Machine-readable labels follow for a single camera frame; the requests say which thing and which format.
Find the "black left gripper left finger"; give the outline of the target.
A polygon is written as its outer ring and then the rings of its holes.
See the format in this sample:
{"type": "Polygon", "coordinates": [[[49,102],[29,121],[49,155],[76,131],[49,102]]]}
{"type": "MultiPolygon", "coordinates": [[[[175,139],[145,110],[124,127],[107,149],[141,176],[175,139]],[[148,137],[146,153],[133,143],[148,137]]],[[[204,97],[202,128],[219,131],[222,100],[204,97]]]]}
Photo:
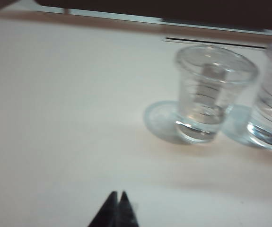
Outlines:
{"type": "Polygon", "coordinates": [[[117,192],[112,191],[88,227],[115,227],[118,198],[117,192]]]}

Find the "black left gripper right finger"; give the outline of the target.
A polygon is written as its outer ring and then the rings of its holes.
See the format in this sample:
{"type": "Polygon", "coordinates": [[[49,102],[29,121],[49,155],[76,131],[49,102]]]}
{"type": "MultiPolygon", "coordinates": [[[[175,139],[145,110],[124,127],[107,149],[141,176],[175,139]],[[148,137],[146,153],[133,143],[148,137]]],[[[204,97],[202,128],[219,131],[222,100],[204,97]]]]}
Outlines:
{"type": "Polygon", "coordinates": [[[118,203],[118,226],[139,227],[136,215],[125,191],[122,192],[118,203]]]}

